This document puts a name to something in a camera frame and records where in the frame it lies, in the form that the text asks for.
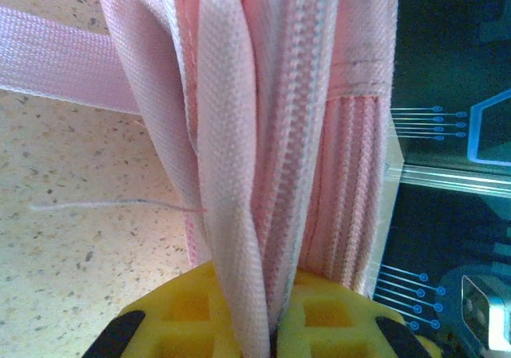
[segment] black plastic part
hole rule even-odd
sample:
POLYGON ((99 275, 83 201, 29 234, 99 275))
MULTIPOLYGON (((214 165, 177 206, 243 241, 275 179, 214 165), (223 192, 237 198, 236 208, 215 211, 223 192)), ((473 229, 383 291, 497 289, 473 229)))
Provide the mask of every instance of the black plastic part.
POLYGON ((376 324, 398 358, 431 358, 412 331, 386 316, 376 318, 376 324))
POLYGON ((83 358, 121 358, 144 318, 141 310, 119 316, 109 323, 83 358))

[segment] speckled countertop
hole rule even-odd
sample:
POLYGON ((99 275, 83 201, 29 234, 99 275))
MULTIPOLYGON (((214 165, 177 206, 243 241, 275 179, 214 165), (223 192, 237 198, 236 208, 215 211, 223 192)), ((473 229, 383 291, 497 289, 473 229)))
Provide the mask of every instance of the speckled countertop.
MULTIPOLYGON (((108 33, 99 0, 0 3, 108 33)), ((177 203, 138 119, 0 90, 0 357, 81 356, 124 306, 188 268, 181 213, 29 209, 134 197, 177 203)))

